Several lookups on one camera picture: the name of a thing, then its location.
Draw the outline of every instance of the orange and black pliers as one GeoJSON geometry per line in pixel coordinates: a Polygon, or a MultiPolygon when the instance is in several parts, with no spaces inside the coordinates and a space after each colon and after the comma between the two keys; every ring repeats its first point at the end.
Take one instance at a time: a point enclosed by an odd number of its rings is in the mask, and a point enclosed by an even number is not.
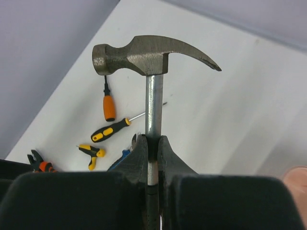
{"type": "Polygon", "coordinates": [[[57,172],[50,162],[44,161],[44,159],[39,155],[36,150],[31,150],[32,155],[28,154],[28,159],[30,164],[32,165],[34,172],[49,172],[55,173],[57,172]]]}

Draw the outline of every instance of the screwdriver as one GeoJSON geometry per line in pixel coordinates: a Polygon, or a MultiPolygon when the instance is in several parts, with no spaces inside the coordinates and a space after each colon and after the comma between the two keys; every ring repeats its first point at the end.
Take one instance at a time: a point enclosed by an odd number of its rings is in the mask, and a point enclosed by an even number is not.
{"type": "Polygon", "coordinates": [[[88,169],[92,171],[96,167],[97,157],[104,157],[106,151],[104,149],[98,149],[91,145],[79,145],[77,146],[79,150],[91,156],[91,161],[88,164],[88,169]]]}
{"type": "Polygon", "coordinates": [[[106,121],[115,121],[116,118],[116,110],[114,106],[113,98],[110,95],[109,85],[107,83],[106,75],[105,75],[105,96],[104,96],[104,115],[106,121]]]}
{"type": "Polygon", "coordinates": [[[141,113],[137,116],[134,116],[133,118],[130,118],[130,119],[124,118],[119,122],[113,123],[109,126],[106,126],[106,127],[103,127],[101,129],[97,130],[96,132],[94,132],[91,135],[92,142],[97,143],[97,142],[101,142],[101,141],[104,141],[104,140],[110,138],[113,134],[117,133],[122,128],[131,125],[131,121],[133,121],[133,120],[135,120],[135,119],[137,119],[137,118],[139,118],[143,115],[145,115],[145,112],[143,112],[143,113],[141,113]]]}

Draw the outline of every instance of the claw hammer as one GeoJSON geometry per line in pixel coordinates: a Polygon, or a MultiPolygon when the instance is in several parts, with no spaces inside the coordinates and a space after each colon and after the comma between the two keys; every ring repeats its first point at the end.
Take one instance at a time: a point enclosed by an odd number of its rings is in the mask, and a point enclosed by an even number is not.
{"type": "Polygon", "coordinates": [[[99,75],[110,75],[118,69],[128,68],[146,76],[145,135],[148,142],[147,173],[147,229],[160,229],[158,194],[158,143],[161,136],[163,75],[168,72],[168,55],[181,53],[195,58],[212,69],[221,68],[197,48],[173,39],[155,35],[135,36],[120,48],[108,44],[96,45],[92,59],[99,75]]]}

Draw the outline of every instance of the yellow and black screwdriver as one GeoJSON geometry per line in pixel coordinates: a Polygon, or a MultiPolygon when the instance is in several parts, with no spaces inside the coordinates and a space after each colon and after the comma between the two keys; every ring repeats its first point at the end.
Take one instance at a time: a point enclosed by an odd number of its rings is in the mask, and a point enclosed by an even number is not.
{"type": "Polygon", "coordinates": [[[129,125],[131,125],[131,121],[141,117],[145,115],[145,112],[137,115],[137,116],[134,116],[133,118],[124,118],[122,119],[120,122],[116,122],[116,123],[113,123],[109,126],[106,126],[106,127],[103,127],[99,130],[97,130],[96,132],[94,132],[92,135],[91,135],[91,140],[92,142],[96,143],[96,142],[101,142],[101,141],[104,141],[108,138],[110,138],[113,134],[117,133],[118,131],[120,131],[122,128],[124,127],[127,127],[129,125]]]}

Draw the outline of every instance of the hammer head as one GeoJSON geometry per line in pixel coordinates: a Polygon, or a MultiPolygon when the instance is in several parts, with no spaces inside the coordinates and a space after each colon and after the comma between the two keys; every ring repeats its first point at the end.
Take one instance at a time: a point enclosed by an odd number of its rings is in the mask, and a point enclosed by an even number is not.
{"type": "Polygon", "coordinates": [[[99,75],[110,75],[118,69],[128,68],[143,76],[165,74],[168,72],[168,54],[181,53],[195,58],[210,68],[222,71],[206,54],[197,48],[163,36],[135,36],[121,48],[108,44],[93,48],[93,65],[99,75]]]}

